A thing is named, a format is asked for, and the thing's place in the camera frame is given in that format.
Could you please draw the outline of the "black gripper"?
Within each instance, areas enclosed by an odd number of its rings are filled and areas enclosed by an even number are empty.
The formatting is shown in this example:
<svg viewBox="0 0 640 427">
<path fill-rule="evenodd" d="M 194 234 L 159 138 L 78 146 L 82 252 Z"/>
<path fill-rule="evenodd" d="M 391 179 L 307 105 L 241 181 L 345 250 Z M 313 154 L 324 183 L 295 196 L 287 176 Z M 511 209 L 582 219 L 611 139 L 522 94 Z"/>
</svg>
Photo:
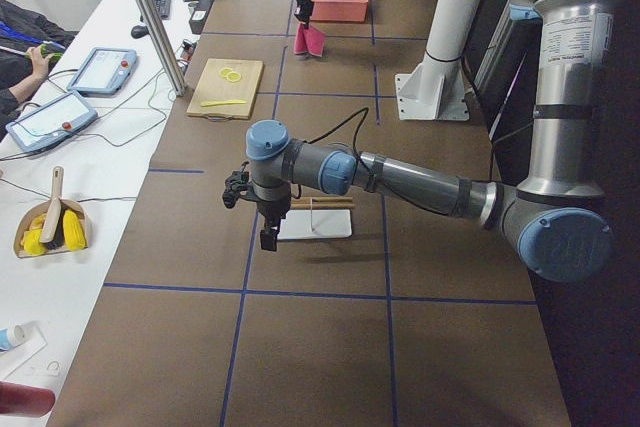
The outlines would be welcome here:
<svg viewBox="0 0 640 427">
<path fill-rule="evenodd" d="M 260 247 L 262 250 L 269 252 L 277 251 L 277 238 L 280 224 L 289 210 L 289 194 L 276 200 L 259 200 L 258 212 L 264 218 L 264 227 L 260 231 Z"/>
<path fill-rule="evenodd" d="M 309 22 L 313 14 L 313 0 L 295 0 L 296 10 L 294 12 L 295 18 L 299 22 Z"/>
</svg>

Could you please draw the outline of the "person's forearm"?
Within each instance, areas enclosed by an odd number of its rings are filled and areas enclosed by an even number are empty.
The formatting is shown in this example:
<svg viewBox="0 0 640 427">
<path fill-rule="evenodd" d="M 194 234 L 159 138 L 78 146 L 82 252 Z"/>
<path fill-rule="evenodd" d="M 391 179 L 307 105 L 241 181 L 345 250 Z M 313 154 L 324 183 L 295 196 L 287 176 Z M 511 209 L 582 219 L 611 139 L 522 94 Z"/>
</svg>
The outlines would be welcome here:
<svg viewBox="0 0 640 427">
<path fill-rule="evenodd" d="M 17 84 L 1 90 L 1 113 L 8 115 L 30 100 L 47 75 L 31 74 Z"/>
</svg>

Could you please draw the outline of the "person's hand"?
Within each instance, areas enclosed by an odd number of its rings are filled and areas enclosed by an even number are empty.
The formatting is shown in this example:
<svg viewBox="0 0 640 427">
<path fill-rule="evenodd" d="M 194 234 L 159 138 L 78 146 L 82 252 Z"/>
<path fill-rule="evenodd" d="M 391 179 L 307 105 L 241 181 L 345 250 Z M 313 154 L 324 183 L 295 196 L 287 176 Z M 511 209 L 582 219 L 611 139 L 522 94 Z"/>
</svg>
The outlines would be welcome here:
<svg viewBox="0 0 640 427">
<path fill-rule="evenodd" d="M 40 47 L 29 47 L 27 54 L 32 64 L 31 77 L 35 80 L 45 79 L 49 74 L 52 54 L 44 55 Z"/>
</svg>

